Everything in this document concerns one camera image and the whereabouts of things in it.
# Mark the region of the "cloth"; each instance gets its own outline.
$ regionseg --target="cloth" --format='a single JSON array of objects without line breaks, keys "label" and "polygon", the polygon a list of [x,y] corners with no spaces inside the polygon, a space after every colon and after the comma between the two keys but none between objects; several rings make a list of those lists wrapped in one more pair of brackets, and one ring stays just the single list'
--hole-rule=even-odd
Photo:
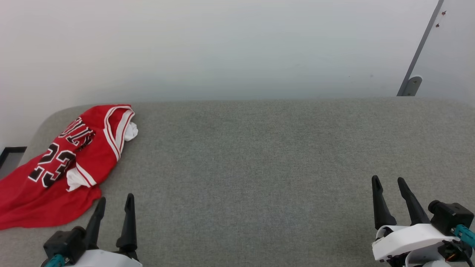
[{"label": "cloth", "polygon": [[0,180],[0,229],[56,226],[82,215],[101,196],[98,184],[120,159],[127,127],[128,139],[134,137],[133,115],[130,105],[95,106],[46,152]]}]

